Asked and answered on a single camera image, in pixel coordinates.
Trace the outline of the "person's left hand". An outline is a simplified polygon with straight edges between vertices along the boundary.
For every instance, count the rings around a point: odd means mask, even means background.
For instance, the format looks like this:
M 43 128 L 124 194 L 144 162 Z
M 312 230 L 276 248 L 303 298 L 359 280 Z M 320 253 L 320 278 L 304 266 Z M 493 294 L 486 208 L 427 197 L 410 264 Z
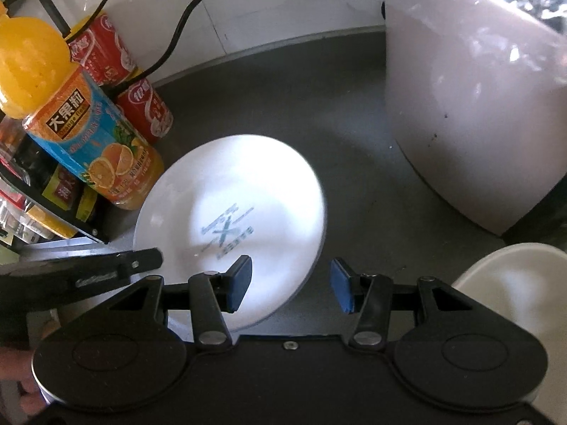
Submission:
M 25 348 L 18 334 L 1 333 L 1 380 L 19 384 L 19 407 L 28 417 L 35 417 L 47 407 L 32 369 L 37 346 L 36 342 Z

